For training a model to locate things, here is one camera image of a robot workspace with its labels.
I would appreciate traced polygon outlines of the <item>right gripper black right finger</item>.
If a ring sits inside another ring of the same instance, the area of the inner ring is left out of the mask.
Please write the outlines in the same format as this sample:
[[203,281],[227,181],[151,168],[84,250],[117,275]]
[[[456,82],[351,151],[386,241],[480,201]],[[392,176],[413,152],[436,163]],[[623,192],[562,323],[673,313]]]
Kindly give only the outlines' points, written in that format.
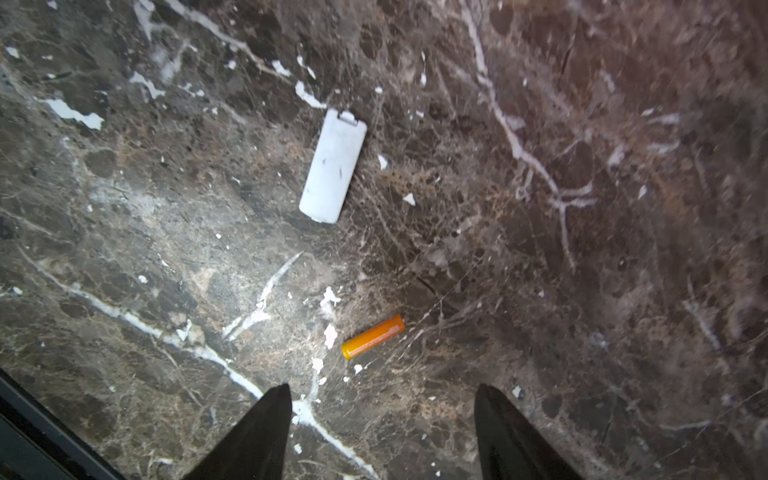
[[499,389],[481,384],[474,400],[478,454],[485,479],[579,479]]

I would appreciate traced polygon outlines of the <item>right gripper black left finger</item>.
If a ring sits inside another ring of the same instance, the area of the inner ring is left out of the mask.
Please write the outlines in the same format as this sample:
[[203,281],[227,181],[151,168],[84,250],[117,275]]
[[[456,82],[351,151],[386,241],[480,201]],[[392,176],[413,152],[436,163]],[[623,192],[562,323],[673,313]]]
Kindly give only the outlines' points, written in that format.
[[184,479],[280,480],[291,418],[289,385],[271,388]]

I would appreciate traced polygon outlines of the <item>orange battery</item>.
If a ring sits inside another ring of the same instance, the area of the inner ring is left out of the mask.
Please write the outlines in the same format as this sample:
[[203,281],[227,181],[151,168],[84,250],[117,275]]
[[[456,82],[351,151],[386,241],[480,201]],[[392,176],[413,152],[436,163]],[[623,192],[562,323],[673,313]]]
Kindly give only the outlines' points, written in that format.
[[400,315],[384,321],[342,344],[342,355],[351,360],[371,348],[397,336],[405,330],[405,323]]

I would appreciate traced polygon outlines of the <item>white battery compartment cover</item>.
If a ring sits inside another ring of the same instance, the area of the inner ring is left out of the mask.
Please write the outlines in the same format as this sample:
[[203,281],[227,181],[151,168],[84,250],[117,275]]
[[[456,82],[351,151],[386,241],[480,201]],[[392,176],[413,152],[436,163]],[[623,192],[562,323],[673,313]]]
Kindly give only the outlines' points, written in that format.
[[325,115],[299,210],[315,222],[334,224],[340,213],[367,133],[349,111]]

